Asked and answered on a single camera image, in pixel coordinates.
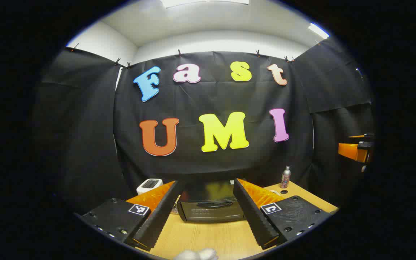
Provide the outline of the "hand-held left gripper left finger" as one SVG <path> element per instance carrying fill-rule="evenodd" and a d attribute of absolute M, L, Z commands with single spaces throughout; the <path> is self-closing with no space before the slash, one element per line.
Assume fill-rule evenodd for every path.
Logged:
<path fill-rule="evenodd" d="M 112 198 L 79 218 L 113 240 L 150 251 L 183 188 L 183 181 L 172 181 L 128 200 Z"/>

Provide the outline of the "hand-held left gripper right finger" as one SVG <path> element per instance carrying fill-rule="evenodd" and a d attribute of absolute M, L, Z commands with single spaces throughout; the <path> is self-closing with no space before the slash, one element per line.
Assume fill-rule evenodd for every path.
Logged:
<path fill-rule="evenodd" d="M 334 214 L 300 196 L 285 199 L 243 179 L 234 180 L 233 194 L 263 250 L 309 233 Z"/>

